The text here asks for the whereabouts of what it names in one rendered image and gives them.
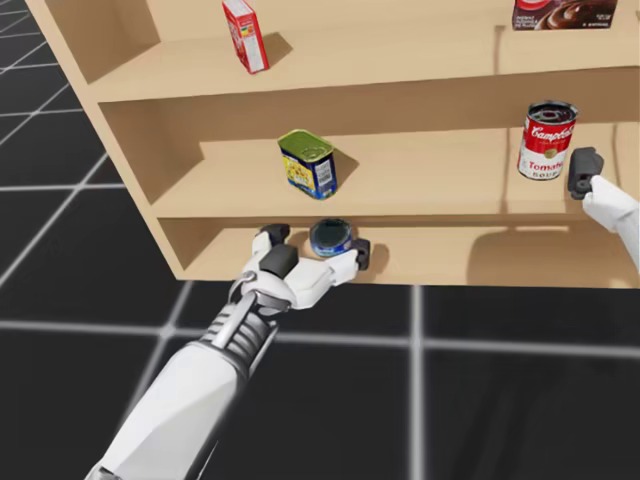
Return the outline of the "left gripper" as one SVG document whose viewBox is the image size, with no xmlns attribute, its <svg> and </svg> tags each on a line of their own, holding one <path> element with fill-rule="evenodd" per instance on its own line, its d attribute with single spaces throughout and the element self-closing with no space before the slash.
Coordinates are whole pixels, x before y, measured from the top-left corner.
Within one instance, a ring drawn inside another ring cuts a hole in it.
<svg viewBox="0 0 640 480">
<path fill-rule="evenodd" d="M 292 307 L 313 307 L 331 288 L 351 282 L 369 267 L 371 242 L 356 239 L 352 248 L 325 260 L 301 258 L 298 249 L 284 244 L 288 224 L 268 224 L 259 229 L 245 264 L 239 298 L 253 297 L 251 309 L 259 313 L 284 313 Z M 290 286 L 285 278 L 290 273 Z"/>
</svg>

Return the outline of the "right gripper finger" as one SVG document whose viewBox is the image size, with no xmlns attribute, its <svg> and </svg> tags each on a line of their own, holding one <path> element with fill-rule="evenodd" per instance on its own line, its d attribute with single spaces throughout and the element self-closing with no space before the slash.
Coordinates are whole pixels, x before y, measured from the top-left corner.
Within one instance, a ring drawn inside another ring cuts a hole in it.
<svg viewBox="0 0 640 480">
<path fill-rule="evenodd" d="M 592 220 L 617 234 L 640 275 L 640 202 L 602 176 L 603 157 L 594 147 L 575 149 L 567 190 Z"/>
</svg>

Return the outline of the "blue flat can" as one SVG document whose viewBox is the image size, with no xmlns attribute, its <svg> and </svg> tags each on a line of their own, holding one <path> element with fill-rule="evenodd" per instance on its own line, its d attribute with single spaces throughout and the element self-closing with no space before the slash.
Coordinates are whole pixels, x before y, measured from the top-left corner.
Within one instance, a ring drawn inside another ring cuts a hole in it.
<svg viewBox="0 0 640 480">
<path fill-rule="evenodd" d="M 309 241 L 313 253 L 319 257 L 343 254 L 353 248 L 352 226 L 344 219 L 322 219 L 311 227 Z"/>
</svg>

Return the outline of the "red and white can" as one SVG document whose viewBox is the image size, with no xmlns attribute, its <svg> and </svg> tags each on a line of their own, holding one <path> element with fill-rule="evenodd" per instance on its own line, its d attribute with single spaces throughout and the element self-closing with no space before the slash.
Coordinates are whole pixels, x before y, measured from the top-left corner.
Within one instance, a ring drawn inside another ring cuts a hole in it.
<svg viewBox="0 0 640 480">
<path fill-rule="evenodd" d="M 546 100 L 528 107 L 517 170 L 529 180 L 549 181 L 562 173 L 578 109 L 567 102 Z"/>
</svg>

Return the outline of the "green and blue rectangular can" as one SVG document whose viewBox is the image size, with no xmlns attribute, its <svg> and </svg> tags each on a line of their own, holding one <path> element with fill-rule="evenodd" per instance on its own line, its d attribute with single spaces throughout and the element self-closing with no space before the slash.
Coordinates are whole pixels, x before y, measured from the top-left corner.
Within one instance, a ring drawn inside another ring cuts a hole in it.
<svg viewBox="0 0 640 480">
<path fill-rule="evenodd" d="M 288 132 L 277 143 L 291 185 L 316 200 L 336 193 L 338 182 L 331 143 L 304 129 Z"/>
</svg>

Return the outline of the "pale wooden shelf unit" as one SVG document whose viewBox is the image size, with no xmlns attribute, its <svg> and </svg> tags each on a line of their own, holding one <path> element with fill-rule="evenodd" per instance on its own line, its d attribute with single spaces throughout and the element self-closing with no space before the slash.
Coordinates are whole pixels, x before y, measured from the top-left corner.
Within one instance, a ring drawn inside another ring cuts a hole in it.
<svg viewBox="0 0 640 480">
<path fill-rule="evenodd" d="M 604 30 L 515 31 L 514 0 L 249 0 L 267 71 L 221 0 L 26 0 L 173 274 L 230 280 L 287 223 L 372 244 L 362 283 L 639 288 L 566 181 L 517 170 L 527 108 L 566 101 L 571 144 L 640 194 L 640 0 Z M 334 147 L 336 193 L 291 185 L 277 140 Z"/>
</svg>

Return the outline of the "brown carton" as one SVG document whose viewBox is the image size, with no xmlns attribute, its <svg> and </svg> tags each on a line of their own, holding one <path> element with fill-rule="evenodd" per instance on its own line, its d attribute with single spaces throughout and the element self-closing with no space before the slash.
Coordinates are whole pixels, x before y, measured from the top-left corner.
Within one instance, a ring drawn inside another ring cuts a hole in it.
<svg viewBox="0 0 640 480">
<path fill-rule="evenodd" d="M 581 30 L 611 27 L 618 0 L 515 0 L 512 28 Z"/>
</svg>

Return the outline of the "red and white carton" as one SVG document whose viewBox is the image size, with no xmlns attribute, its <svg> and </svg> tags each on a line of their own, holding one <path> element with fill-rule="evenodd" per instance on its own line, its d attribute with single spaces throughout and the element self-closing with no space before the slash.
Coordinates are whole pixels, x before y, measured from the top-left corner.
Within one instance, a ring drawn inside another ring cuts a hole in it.
<svg viewBox="0 0 640 480">
<path fill-rule="evenodd" d="M 268 70 L 269 61 L 256 12 L 246 0 L 222 0 L 236 55 L 249 74 Z"/>
</svg>

